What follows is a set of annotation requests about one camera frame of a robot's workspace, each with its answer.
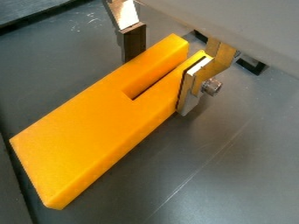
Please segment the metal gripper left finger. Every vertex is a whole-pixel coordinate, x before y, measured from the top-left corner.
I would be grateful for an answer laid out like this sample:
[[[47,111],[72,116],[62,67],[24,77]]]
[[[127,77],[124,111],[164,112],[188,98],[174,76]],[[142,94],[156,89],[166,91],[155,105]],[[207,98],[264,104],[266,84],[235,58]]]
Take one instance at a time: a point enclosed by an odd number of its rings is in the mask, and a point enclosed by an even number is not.
[[[146,24],[140,21],[134,0],[102,0],[114,26],[123,61],[146,51]]]

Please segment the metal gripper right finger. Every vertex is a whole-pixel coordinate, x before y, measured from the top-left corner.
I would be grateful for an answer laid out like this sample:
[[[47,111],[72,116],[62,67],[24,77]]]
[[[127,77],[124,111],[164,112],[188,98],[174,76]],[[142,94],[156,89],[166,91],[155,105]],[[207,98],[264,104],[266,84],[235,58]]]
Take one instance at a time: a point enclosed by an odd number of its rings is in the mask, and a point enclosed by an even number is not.
[[[230,68],[238,50],[216,38],[208,38],[200,57],[186,68],[182,74],[182,85],[178,95],[176,111],[186,116],[199,104],[204,94],[214,96],[222,88],[215,76]]]

